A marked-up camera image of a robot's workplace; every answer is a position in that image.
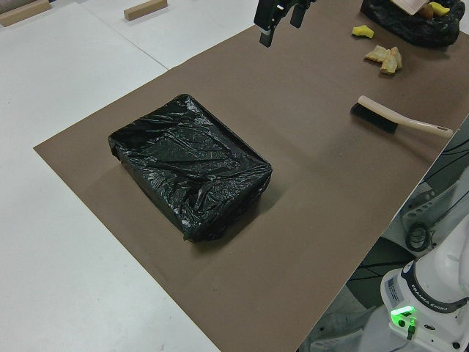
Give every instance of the brown surface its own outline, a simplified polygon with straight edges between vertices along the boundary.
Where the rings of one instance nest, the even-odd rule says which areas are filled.
[[[38,13],[47,11],[51,8],[49,0],[36,0],[31,4],[24,5],[17,9],[2,13],[0,15],[0,24],[3,27],[11,26],[14,23],[17,23],[22,20],[26,20]]]
[[[154,11],[158,11],[168,7],[167,0],[150,0],[143,4],[131,7],[130,9],[124,10],[124,17],[129,21],[140,18],[141,16],[148,15]]]
[[[351,117],[359,95],[454,130],[469,111],[468,36],[416,48],[359,8],[318,1],[301,29],[285,19],[269,49],[250,28],[36,147],[223,352],[294,352],[446,144]],[[373,40],[350,35],[364,23]],[[376,44],[399,47],[394,77],[363,61]],[[221,241],[183,242],[107,144],[180,93],[273,165],[258,207]]]

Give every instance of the wooden brush handle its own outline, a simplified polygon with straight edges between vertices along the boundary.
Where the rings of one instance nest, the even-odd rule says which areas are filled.
[[[360,96],[358,99],[358,103],[365,108],[373,111],[376,114],[381,115],[382,117],[388,119],[389,121],[398,123],[400,125],[404,125],[410,128],[415,128],[416,130],[420,130],[427,133],[432,133],[437,136],[451,138],[453,136],[453,131],[449,128],[441,127],[432,125],[431,123],[426,123],[422,121],[412,120],[408,117],[402,116],[395,111],[392,111],[389,108],[377,103],[376,101],[365,97],[364,95]]]

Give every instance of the wooden block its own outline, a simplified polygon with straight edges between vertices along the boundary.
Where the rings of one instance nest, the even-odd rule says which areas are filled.
[[[0,24],[3,27],[10,26],[22,20],[26,20],[38,13],[47,11],[51,8],[49,0],[36,0],[31,4],[24,5],[17,9],[2,13],[0,15]]]
[[[168,7],[167,0],[150,0],[144,2],[143,4],[124,10],[124,16],[129,21],[132,21],[136,18],[140,18],[141,16],[148,15],[154,11],[164,9],[165,7]]]

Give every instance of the black wrapped box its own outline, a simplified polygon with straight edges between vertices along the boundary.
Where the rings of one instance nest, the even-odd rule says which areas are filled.
[[[112,133],[116,156],[184,234],[214,240],[267,188],[272,166],[190,95]]]

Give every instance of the trash bag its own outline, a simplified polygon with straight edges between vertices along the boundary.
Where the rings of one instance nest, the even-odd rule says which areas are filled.
[[[267,188],[272,166],[190,95],[109,138],[160,211],[193,242],[220,238]]]
[[[427,48],[442,48],[456,42],[465,5],[461,0],[435,0],[450,9],[447,15],[427,20],[409,15],[391,0],[363,0],[361,12],[403,40]]]

